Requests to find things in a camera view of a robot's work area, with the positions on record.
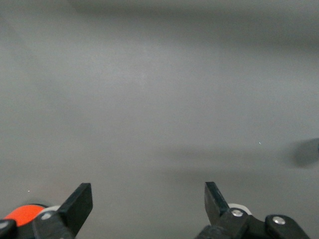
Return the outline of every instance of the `gray table surface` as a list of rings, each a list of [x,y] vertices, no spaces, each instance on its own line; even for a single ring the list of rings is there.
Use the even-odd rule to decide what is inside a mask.
[[[204,182],[319,222],[319,2],[1,1],[3,217],[91,182],[78,238],[191,239]]]

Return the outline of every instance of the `orange wheel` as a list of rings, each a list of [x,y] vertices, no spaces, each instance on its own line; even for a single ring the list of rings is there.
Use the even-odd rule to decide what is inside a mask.
[[[13,219],[16,221],[16,225],[21,227],[31,222],[44,208],[43,206],[34,204],[24,205],[13,210],[4,219]]]

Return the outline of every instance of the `gray wall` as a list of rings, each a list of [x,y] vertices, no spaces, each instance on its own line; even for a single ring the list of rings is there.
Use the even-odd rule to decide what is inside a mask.
[[[310,0],[1,1],[0,216],[91,182],[79,239],[191,239],[215,181],[317,238],[318,15]]]

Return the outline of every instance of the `metal screw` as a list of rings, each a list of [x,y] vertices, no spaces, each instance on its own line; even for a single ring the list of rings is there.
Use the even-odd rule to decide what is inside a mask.
[[[0,223],[0,230],[6,228],[9,225],[8,221],[5,221],[3,223]]]
[[[47,220],[51,217],[51,213],[45,213],[42,215],[41,220]]]
[[[279,225],[283,225],[283,224],[286,224],[286,221],[285,219],[281,218],[281,217],[273,217],[273,221]]]
[[[242,215],[244,215],[244,213],[238,209],[234,209],[233,211],[231,211],[231,213],[235,216],[235,217],[241,217]]]

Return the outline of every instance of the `gray surface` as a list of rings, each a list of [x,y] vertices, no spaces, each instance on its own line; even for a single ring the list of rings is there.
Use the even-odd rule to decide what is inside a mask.
[[[193,238],[205,181],[319,221],[319,3],[2,1],[0,215],[91,182],[78,238]]]

